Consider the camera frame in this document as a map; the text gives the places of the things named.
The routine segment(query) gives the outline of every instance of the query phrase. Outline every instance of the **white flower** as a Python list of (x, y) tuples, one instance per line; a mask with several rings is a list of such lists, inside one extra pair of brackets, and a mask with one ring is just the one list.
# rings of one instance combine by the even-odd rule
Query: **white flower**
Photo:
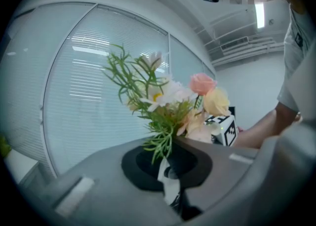
[(151, 104), (148, 108), (149, 112), (153, 112), (158, 106), (165, 106), (168, 103), (182, 102), (184, 100), (192, 100), (197, 97), (190, 89), (184, 88), (181, 83), (172, 81), (170, 77), (165, 77), (162, 90), (157, 86), (149, 86), (148, 98), (141, 98), (141, 102)]
[[(162, 54), (161, 52), (152, 53), (149, 57), (142, 55), (142, 60), (146, 62), (146, 64), (151, 68), (151, 70), (155, 71), (162, 64)], [(142, 68), (146, 71), (149, 71), (146, 65), (141, 65)]]

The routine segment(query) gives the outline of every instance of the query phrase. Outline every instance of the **ceiling light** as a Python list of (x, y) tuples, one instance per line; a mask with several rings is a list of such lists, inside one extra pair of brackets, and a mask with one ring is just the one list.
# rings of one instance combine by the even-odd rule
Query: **ceiling light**
[(257, 28), (262, 28), (265, 26), (265, 10), (263, 3), (257, 3), (255, 6), (257, 14)]

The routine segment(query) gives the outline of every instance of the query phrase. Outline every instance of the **artificial flower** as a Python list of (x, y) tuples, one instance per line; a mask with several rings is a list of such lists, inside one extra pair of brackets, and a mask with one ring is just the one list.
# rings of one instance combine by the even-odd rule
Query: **artificial flower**
[(138, 109), (138, 106), (131, 103), (131, 102), (127, 103), (126, 105), (128, 106), (129, 110), (131, 110), (131, 111), (136, 111)]
[(173, 81), (171, 77), (165, 77), (162, 83), (166, 84), (161, 86), (161, 89), (158, 86), (149, 86), (148, 98), (140, 99), (141, 102), (151, 104), (148, 108), (149, 112), (155, 111), (159, 106), (184, 100), (191, 101), (197, 97), (190, 89), (184, 88), (181, 83)]
[(214, 116), (228, 116), (230, 115), (229, 100), (227, 95), (219, 88), (210, 90), (203, 97), (203, 106), (206, 112)]
[[(155, 71), (161, 64), (162, 64), (162, 53), (152, 53), (149, 57), (142, 55), (142, 60), (150, 67), (151, 70)], [(148, 70), (148, 67), (146, 65), (141, 65), (142, 68), (146, 71)]]
[(186, 138), (211, 143), (212, 135), (217, 136), (220, 133), (220, 125), (213, 123), (210, 125), (200, 125), (199, 127), (187, 132)]
[(178, 129), (177, 136), (180, 136), (185, 130), (187, 133), (204, 125), (205, 119), (207, 119), (208, 114), (202, 110), (191, 109), (191, 111), (186, 115), (182, 121), (182, 126)]
[(189, 87), (200, 96), (206, 95), (209, 91), (215, 89), (217, 82), (204, 73), (198, 73), (191, 76)]

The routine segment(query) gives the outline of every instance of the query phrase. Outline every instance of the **white shirt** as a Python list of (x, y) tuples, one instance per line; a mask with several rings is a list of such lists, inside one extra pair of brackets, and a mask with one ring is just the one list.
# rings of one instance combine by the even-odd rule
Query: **white shirt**
[(299, 109), (287, 87), (287, 82), (306, 56), (315, 36), (315, 26), (307, 12), (301, 15), (290, 7), (290, 25), (284, 39), (285, 75), (278, 101), (290, 109)]

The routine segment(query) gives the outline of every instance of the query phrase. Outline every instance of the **flower stem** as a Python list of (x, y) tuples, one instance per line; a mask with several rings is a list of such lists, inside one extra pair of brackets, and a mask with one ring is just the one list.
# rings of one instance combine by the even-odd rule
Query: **flower stem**
[(196, 102), (194, 103), (194, 108), (195, 108), (195, 107), (196, 107), (196, 105), (197, 105), (198, 98), (199, 98), (199, 96), (197, 96), (197, 98), (196, 98)]

